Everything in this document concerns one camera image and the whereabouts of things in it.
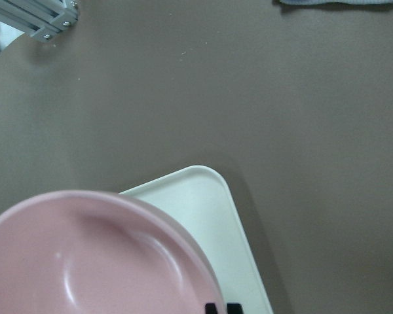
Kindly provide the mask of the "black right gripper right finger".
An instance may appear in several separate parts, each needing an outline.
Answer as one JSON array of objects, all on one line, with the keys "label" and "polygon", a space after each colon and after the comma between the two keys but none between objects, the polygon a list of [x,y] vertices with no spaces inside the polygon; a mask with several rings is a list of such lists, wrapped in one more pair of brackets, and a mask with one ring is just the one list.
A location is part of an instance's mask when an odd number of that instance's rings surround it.
[{"label": "black right gripper right finger", "polygon": [[227,303],[228,314],[243,314],[243,307],[240,303]]}]

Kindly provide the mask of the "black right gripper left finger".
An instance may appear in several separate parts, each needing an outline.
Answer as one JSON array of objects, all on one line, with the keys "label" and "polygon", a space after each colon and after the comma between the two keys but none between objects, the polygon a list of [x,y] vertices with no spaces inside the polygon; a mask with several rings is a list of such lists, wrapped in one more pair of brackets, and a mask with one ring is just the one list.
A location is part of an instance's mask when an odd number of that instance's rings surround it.
[{"label": "black right gripper left finger", "polygon": [[214,303],[205,304],[205,314],[217,314],[217,307]]}]

